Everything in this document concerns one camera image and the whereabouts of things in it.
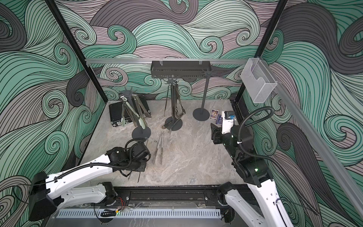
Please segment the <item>slim silver tweezer tongs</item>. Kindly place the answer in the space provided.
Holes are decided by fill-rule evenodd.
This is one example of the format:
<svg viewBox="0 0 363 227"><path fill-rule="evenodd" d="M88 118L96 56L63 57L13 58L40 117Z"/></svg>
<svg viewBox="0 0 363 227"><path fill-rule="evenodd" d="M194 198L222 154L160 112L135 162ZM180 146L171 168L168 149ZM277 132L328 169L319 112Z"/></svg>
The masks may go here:
<svg viewBox="0 0 363 227"><path fill-rule="evenodd" d="M163 162L163 138L164 138L164 133L161 132L159 141L157 143L157 148L155 150L155 155L153 160L154 165L156 164L157 161L159 161L160 164L162 164Z"/></svg>

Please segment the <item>dark slim steel tongs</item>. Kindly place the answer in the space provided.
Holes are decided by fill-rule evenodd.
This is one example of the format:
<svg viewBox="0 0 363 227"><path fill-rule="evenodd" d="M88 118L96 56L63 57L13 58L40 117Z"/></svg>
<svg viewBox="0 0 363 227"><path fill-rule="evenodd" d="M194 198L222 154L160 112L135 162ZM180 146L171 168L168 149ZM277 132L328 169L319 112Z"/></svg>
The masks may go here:
<svg viewBox="0 0 363 227"><path fill-rule="evenodd" d="M181 108L181 111L179 111L178 108L176 108L176 117L181 118L184 114L186 114L186 111L181 102L178 83L176 83L175 88L176 88L176 99L177 99L177 102L179 102L179 106Z"/></svg>

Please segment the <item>black locking tongs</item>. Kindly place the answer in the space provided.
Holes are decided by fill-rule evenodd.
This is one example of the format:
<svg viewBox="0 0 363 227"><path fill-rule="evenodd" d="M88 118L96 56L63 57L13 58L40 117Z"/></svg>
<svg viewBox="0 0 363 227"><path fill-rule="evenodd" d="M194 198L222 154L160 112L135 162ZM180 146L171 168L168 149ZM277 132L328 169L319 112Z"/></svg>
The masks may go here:
<svg viewBox="0 0 363 227"><path fill-rule="evenodd" d="M171 106L172 106L172 117L177 119L176 117L176 108L177 108L177 99L176 99L176 85L177 81L171 84Z"/></svg>

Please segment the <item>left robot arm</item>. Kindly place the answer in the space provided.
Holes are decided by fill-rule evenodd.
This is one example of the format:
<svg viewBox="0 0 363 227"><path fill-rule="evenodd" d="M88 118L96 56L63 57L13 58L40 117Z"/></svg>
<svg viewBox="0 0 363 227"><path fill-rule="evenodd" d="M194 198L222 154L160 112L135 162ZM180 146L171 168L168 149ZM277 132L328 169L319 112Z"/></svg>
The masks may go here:
<svg viewBox="0 0 363 227"><path fill-rule="evenodd" d="M62 208L84 203L113 205L117 192L111 182L100 186L79 187L99 176L116 171L143 172L151 154L144 145L134 148L115 147L83 165L56 174L36 174L29 191L29 220L37 221Z"/></svg>

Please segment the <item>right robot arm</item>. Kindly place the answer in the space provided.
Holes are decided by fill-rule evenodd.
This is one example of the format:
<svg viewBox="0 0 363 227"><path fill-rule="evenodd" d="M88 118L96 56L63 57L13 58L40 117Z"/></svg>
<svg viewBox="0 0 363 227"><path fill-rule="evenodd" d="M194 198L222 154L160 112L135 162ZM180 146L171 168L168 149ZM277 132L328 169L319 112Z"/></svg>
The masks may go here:
<svg viewBox="0 0 363 227"><path fill-rule="evenodd" d="M240 151L237 140L238 126L229 131L211 124L211 139L214 144L222 144L232 158L232 166L246 183L247 195L238 191L231 182L220 185L217 189L218 203L227 206L223 217L231 222L238 214L249 227L291 227L287 211L277 192L275 181L269 168L262 158L251 157Z"/></svg>

